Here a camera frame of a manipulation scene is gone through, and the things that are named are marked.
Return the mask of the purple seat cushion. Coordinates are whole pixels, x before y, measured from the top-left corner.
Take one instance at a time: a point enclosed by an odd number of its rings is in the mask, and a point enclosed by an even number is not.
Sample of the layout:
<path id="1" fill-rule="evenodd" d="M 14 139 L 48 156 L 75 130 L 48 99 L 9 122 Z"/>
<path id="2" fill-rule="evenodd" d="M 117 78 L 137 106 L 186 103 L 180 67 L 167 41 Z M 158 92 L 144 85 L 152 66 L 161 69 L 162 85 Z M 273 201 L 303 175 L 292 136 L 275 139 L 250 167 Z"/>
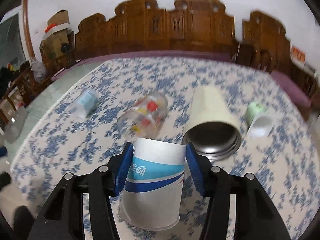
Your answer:
<path id="1" fill-rule="evenodd" d="M 308 96 L 286 74 L 273 70 L 271 76 L 295 105 L 306 108 L 311 106 L 311 100 Z"/>

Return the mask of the clear glass flower-printed mug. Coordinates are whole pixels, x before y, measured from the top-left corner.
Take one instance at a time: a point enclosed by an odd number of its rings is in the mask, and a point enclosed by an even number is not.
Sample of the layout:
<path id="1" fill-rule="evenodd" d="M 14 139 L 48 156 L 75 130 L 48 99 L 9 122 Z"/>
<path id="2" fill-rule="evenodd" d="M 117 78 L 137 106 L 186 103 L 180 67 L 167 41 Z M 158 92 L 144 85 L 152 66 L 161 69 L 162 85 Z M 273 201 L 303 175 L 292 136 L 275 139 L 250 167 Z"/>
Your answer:
<path id="1" fill-rule="evenodd" d="M 136 141 L 137 138 L 155 139 L 167 113 L 167 98 L 152 90 L 118 118 L 118 131 L 128 141 Z"/>

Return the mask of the white blue paper cup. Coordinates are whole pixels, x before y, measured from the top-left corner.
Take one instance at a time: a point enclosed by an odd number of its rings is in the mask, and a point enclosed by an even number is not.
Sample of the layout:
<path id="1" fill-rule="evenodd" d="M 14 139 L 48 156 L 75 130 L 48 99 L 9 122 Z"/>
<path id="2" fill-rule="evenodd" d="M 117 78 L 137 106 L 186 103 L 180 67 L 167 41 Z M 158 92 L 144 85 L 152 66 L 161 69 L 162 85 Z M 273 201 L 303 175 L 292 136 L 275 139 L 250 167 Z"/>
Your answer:
<path id="1" fill-rule="evenodd" d="M 139 138 L 118 206 L 120 217 L 137 228 L 167 230 L 179 219 L 185 146 Z"/>

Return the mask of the green white yogurt cup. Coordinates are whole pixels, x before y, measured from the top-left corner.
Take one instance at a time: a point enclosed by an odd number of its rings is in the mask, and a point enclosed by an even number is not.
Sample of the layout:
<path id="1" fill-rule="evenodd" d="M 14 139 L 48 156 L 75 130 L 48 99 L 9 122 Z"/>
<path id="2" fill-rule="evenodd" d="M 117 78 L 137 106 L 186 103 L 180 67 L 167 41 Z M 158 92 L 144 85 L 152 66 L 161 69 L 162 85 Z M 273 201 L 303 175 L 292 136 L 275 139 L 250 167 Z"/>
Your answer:
<path id="1" fill-rule="evenodd" d="M 267 113 L 264 105 L 251 102 L 245 112 L 248 126 L 247 135 L 251 138 L 267 137 L 273 128 L 273 118 Z"/>

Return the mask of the carved wooden sofa bench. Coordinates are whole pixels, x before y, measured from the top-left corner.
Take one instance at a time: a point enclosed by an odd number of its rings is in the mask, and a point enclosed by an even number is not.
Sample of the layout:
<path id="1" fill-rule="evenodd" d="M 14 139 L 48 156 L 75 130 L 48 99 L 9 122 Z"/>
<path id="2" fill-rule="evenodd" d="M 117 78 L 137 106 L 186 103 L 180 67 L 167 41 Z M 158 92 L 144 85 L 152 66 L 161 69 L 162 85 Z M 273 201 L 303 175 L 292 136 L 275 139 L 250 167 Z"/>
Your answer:
<path id="1" fill-rule="evenodd" d="M 233 56 L 238 44 L 234 17 L 219 0 L 175 0 L 172 10 L 159 8 L 156 0 L 129 0 L 114 13 L 109 20 L 96 13 L 79 23 L 76 59 L 151 50 Z"/>

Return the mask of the cream steel-lined tumbler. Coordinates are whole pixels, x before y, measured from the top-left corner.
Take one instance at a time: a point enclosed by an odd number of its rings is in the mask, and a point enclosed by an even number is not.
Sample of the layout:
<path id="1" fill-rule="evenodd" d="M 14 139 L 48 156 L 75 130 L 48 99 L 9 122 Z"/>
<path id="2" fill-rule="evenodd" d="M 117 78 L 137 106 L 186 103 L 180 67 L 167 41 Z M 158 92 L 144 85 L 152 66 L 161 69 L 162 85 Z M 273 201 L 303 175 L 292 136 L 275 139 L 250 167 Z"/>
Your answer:
<path id="1" fill-rule="evenodd" d="M 239 120 L 231 114 L 221 91 L 212 86 L 197 87 L 182 143 L 192 143 L 198 154 L 217 161 L 235 154 L 241 141 Z"/>

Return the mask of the red gold sign plaque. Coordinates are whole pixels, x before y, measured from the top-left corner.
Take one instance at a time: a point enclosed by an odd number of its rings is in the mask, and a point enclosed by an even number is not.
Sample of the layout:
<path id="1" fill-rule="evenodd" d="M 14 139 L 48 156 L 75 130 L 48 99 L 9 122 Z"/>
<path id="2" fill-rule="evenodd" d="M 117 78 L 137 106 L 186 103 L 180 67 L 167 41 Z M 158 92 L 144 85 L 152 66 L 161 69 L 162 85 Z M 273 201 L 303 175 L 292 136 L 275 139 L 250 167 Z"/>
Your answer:
<path id="1" fill-rule="evenodd" d="M 296 46 L 291 46 L 291 60 L 303 65 L 305 63 L 305 53 Z"/>

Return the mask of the clear plastic bag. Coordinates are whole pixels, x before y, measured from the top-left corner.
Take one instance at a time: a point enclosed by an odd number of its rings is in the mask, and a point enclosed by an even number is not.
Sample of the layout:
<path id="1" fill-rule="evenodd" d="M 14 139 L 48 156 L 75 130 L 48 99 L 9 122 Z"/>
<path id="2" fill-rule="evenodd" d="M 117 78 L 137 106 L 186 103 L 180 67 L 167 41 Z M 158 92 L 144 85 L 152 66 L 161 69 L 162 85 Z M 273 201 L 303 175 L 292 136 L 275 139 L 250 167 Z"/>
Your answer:
<path id="1" fill-rule="evenodd" d="M 48 76 L 48 70 L 46 66 L 42 62 L 38 61 L 35 57 L 30 58 L 30 67 L 37 83 L 41 83 Z"/>

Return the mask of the blue floral tablecloth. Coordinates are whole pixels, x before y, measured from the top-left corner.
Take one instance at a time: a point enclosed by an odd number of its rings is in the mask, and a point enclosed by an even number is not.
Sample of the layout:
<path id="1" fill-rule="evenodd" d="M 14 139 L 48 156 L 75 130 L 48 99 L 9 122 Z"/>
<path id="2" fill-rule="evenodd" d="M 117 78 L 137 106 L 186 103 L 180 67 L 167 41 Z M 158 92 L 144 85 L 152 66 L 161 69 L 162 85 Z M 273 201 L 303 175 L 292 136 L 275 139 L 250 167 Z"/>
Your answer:
<path id="1" fill-rule="evenodd" d="M 118 117 L 151 90 L 165 95 L 169 113 L 158 140 L 180 143 L 198 86 L 218 88 L 243 137 L 238 151 L 217 164 L 226 172 L 253 173 L 278 209 L 292 239 L 298 239 L 319 208 L 319 155 L 299 110 L 266 72 L 225 62 L 181 57 L 113 59 L 73 85 L 41 118 L 11 165 L 13 181 L 38 213 L 67 172 L 93 171 L 119 154 L 126 139 Z M 99 94 L 87 118 L 69 113 L 86 89 Z M 251 138 L 245 112 L 251 102 L 273 118 L 267 137 Z"/>

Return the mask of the stacked cardboard boxes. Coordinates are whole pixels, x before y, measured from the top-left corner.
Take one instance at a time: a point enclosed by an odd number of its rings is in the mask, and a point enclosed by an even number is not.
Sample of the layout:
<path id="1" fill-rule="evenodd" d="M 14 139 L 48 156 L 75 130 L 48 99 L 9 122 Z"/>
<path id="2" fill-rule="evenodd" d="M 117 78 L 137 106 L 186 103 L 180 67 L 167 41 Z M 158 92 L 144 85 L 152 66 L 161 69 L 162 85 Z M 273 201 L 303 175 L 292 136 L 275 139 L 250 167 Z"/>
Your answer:
<path id="1" fill-rule="evenodd" d="M 47 21 L 47 27 L 40 43 L 43 63 L 47 64 L 47 62 L 61 57 L 71 49 L 72 45 L 68 38 L 68 34 L 71 33 L 69 26 L 68 11 L 64 9 L 55 13 Z"/>

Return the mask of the small blue-label plastic cup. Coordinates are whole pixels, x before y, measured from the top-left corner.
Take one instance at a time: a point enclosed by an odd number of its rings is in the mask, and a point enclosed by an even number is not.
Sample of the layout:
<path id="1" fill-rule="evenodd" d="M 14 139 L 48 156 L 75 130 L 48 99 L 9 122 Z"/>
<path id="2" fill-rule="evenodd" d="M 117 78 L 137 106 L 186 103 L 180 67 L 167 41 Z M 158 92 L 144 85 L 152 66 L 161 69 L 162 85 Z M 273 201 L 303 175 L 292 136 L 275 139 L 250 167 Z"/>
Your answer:
<path id="1" fill-rule="evenodd" d="M 87 118 L 96 108 L 99 94 L 92 90 L 84 90 L 69 106 L 69 113 L 75 114 L 80 118 Z"/>

